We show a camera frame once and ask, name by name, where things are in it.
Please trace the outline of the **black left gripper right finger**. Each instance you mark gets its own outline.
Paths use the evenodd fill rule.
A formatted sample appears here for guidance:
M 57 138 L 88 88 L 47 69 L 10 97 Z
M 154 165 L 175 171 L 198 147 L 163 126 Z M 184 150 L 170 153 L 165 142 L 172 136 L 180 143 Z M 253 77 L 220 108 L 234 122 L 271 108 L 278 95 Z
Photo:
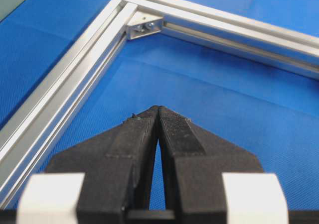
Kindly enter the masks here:
M 249 151 L 159 107 L 159 144 L 165 204 L 179 217 L 224 217 L 223 172 L 264 170 Z

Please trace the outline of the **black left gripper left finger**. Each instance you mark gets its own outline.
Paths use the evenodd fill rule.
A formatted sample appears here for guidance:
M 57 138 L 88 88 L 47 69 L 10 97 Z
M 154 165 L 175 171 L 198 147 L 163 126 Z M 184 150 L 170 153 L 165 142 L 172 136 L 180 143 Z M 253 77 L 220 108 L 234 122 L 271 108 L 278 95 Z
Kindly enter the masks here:
M 158 143 L 158 106 L 55 154 L 46 173 L 84 173 L 80 217 L 123 217 L 147 209 Z

